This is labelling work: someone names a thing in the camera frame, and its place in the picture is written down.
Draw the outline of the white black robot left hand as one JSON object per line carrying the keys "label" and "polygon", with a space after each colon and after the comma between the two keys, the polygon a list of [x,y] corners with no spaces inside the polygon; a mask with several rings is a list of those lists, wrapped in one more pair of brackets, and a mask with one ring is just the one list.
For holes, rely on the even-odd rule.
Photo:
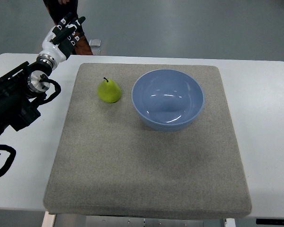
{"label": "white black robot left hand", "polygon": [[75,17],[68,13],[56,26],[54,26],[45,37],[39,53],[40,59],[47,59],[52,68],[59,63],[66,61],[74,50],[74,46],[84,36],[84,32],[78,30],[82,28],[85,17]]}

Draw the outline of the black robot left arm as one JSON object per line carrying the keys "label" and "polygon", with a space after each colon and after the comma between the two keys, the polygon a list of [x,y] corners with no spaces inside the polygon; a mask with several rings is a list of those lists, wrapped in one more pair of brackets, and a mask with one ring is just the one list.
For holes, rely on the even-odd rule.
{"label": "black robot left arm", "polygon": [[49,54],[38,55],[0,77],[0,136],[8,126],[19,131],[40,117],[38,107],[53,101],[61,86],[49,76],[57,67]]}

